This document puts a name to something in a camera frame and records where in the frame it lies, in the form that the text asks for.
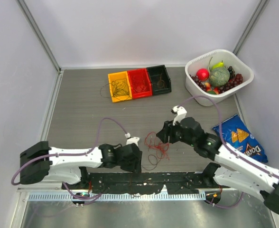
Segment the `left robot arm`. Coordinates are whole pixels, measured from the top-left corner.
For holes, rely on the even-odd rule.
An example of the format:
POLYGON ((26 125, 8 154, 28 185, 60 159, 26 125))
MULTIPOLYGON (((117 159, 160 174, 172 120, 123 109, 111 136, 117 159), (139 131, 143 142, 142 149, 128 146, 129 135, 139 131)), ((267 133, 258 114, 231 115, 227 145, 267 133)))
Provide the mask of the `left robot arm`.
POLYGON ((20 154, 19 182, 23 185, 41 181, 59 181, 82 190, 89 178, 81 168, 108 168, 140 173, 142 151, 137 138, 130 138, 126 145, 102 144, 88 149, 61 149, 41 141, 20 154))

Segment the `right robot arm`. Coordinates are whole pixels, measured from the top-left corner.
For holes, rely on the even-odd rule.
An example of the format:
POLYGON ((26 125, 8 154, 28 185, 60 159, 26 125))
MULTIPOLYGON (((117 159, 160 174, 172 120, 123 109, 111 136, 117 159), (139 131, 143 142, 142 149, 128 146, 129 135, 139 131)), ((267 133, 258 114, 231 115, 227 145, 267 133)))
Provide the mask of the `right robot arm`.
POLYGON ((165 121, 156 134, 163 143, 182 142, 193 147, 204 158, 213 161, 216 169, 202 175, 206 187, 216 184, 238 189, 262 201, 279 214, 279 170, 239 152, 221 139, 204 132, 192 117, 181 122, 165 121))

